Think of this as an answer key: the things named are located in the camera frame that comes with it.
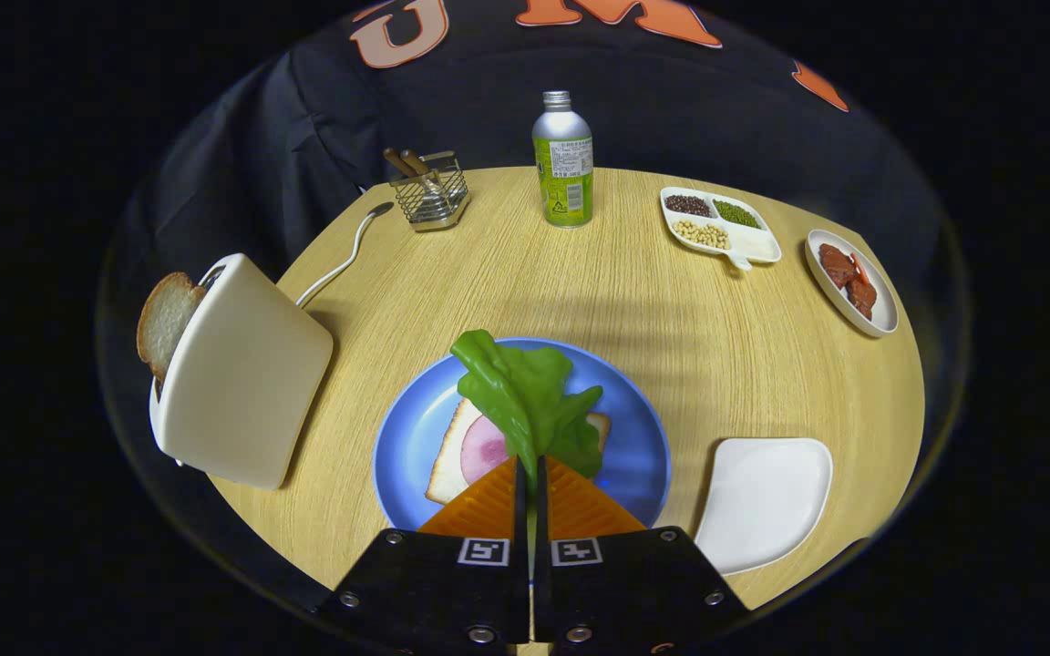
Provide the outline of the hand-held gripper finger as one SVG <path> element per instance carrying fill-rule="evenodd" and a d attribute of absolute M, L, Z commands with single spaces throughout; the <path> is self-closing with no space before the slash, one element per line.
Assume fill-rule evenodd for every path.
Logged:
<path fill-rule="evenodd" d="M 508 538 L 388 528 L 371 539 L 317 618 L 371 651 L 514 651 L 530 640 L 528 493 Z"/>
<path fill-rule="evenodd" d="M 689 652 L 753 614 L 676 526 L 645 528 L 559 460 L 537 465 L 534 635 L 554 652 Z"/>

